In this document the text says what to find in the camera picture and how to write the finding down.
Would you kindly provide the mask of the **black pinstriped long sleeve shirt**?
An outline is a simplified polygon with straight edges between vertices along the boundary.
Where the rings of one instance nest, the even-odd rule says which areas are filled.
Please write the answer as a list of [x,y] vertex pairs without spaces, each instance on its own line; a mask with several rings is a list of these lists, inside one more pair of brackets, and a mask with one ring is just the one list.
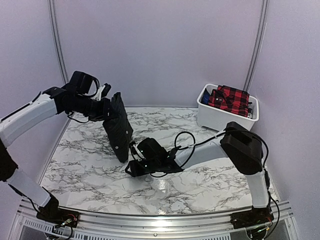
[[120,92],[116,92],[111,99],[105,99],[102,125],[115,156],[121,163],[125,163],[129,159],[133,128]]

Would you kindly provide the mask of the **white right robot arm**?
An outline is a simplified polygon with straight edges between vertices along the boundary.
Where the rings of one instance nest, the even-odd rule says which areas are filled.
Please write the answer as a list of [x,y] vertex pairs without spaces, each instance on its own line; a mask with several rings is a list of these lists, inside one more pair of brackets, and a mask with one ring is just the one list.
[[229,158],[249,186],[253,209],[248,212],[247,219],[258,224],[267,216],[271,202],[270,182],[263,161],[266,146],[257,134],[231,121],[224,130],[200,143],[194,141],[188,146],[175,143],[169,151],[150,137],[139,144],[133,143],[130,151],[139,159],[129,161],[125,172],[131,177],[154,173],[168,175],[205,162]]

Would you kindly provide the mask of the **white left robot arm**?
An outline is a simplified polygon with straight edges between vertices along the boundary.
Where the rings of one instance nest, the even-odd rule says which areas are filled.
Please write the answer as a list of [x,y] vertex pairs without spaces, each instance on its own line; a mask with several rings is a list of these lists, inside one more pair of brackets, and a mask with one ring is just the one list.
[[29,137],[29,132],[62,113],[79,113],[89,121],[104,121],[110,100],[108,83],[75,71],[68,83],[41,91],[33,100],[0,119],[0,181],[39,207],[38,212],[58,223],[63,219],[59,201],[23,170],[9,149]]

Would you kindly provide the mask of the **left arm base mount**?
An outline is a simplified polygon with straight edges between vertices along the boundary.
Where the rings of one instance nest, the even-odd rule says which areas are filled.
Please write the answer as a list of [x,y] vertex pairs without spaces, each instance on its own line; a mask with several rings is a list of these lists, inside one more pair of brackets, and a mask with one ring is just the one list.
[[60,208],[54,204],[39,207],[36,217],[40,220],[55,224],[57,227],[76,228],[79,222],[78,211]]

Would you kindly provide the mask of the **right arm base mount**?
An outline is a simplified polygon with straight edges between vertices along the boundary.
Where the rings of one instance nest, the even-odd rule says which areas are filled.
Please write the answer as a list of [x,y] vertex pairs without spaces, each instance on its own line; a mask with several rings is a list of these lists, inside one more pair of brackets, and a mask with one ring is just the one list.
[[273,220],[274,215],[270,203],[263,208],[252,206],[250,210],[234,212],[230,215],[230,223],[233,225],[234,229],[271,223]]

